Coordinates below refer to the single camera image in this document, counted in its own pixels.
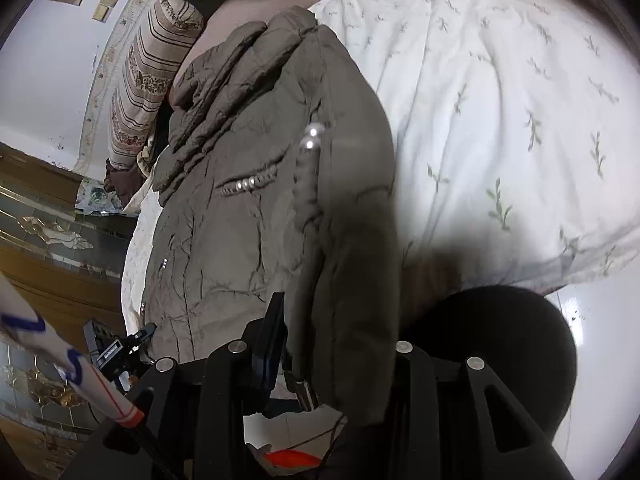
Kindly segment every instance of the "white floral bedding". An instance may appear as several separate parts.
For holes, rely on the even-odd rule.
[[[594,280],[640,252],[640,69],[589,12],[571,0],[311,10],[391,125],[406,313],[470,286]],[[127,253],[123,310],[140,309],[154,195]]]

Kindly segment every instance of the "striped pillow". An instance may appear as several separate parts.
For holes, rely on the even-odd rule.
[[[109,161],[115,169],[136,163],[175,73],[202,27],[202,15],[184,0],[158,0],[149,10],[111,98]]]

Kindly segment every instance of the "white stick with blue marking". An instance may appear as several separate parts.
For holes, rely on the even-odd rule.
[[[26,349],[62,368],[73,388],[105,416],[133,428],[144,413],[127,400],[78,350],[65,342],[0,274],[0,329]]]

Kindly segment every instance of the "red line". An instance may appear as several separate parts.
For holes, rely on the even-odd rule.
[[[94,373],[96,379],[98,379],[98,382],[100,383],[100,385],[102,386],[102,388],[104,389],[104,391],[107,393],[107,395],[109,396],[109,398],[111,399],[111,402],[113,402],[114,406],[116,407],[116,409],[120,412],[120,417],[124,418],[124,413],[122,413],[122,410],[120,409],[120,406],[118,405],[118,403],[116,402],[116,399],[113,398],[113,396],[111,395],[111,392],[109,391],[109,389],[107,388],[107,386],[104,385],[104,383],[102,382],[102,380],[100,379],[100,376],[98,375],[98,372],[95,370],[94,367],[92,367],[91,365],[89,365],[89,368],[91,369],[91,371]]]

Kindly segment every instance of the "silver screw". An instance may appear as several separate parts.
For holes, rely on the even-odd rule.
[[[414,349],[414,346],[408,341],[398,341],[396,343],[396,352],[401,354],[408,354]]]
[[[174,361],[169,359],[168,357],[163,357],[162,359],[158,359],[156,361],[156,370],[159,372],[168,372],[171,368],[174,367]]]
[[[484,368],[484,361],[479,357],[470,357],[466,360],[466,365],[472,370],[482,370]]]
[[[241,354],[246,350],[246,343],[241,339],[236,339],[235,341],[229,343],[228,348],[232,354]]]

